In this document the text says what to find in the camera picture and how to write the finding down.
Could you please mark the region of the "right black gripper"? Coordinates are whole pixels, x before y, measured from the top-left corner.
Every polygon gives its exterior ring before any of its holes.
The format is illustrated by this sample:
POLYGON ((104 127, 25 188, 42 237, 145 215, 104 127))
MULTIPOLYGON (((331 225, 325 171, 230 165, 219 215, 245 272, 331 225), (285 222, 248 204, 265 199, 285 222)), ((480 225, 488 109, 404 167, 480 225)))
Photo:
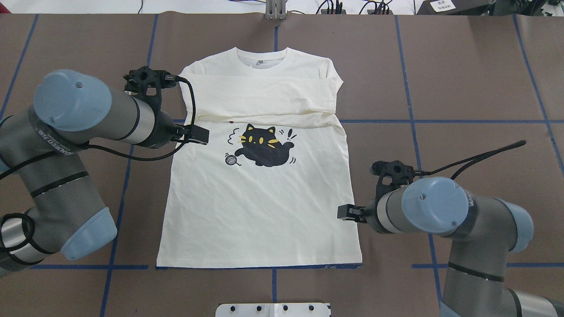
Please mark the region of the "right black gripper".
POLYGON ((337 209, 337 219, 343 221, 367 221, 376 232, 388 232, 377 214, 378 203, 384 201, 384 196, 402 185, 409 185, 415 177, 413 166, 403 164, 401 161, 376 161, 371 166, 371 173, 378 176, 375 187, 375 199, 367 206, 353 204, 341 205, 337 209))

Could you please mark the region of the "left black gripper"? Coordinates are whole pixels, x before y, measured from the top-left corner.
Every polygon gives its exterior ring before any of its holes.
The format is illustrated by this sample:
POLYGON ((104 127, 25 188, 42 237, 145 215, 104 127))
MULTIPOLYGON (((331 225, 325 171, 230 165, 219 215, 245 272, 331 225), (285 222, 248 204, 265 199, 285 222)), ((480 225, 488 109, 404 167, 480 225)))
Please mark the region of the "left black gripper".
POLYGON ((174 75, 165 70, 143 66, 125 74, 124 92, 137 107, 134 127, 123 138, 135 146, 160 148, 169 142, 209 143, 209 130, 197 125, 177 126, 167 112, 161 110, 162 89, 174 88, 174 75))

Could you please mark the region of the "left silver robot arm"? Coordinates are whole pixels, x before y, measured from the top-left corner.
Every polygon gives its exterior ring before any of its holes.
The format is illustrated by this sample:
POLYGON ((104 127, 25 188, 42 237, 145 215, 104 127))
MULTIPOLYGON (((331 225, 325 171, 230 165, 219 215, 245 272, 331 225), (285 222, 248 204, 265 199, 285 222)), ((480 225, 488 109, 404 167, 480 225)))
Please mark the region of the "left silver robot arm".
POLYGON ((123 92, 96 77, 55 70, 44 77, 33 104, 1 121, 1 178, 18 173, 35 205, 1 217, 1 276, 38 265, 52 254, 81 259, 110 243, 117 227, 79 152, 102 150, 136 161, 110 148, 92 145, 103 138, 145 148, 178 143, 206 145, 209 130, 176 124, 161 110, 164 88, 186 78, 143 66, 124 76, 123 92))

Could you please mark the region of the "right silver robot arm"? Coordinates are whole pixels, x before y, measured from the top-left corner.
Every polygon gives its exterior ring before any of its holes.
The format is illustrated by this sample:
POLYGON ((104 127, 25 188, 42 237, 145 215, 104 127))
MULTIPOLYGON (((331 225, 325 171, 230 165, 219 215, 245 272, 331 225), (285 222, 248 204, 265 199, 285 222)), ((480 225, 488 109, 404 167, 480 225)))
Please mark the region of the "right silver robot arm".
POLYGON ((441 317, 561 317, 563 303, 505 286, 508 255, 523 251, 534 224, 522 207, 477 196, 453 179, 400 161, 377 161, 375 199, 342 205, 337 218, 378 233, 435 233, 451 239, 441 317))

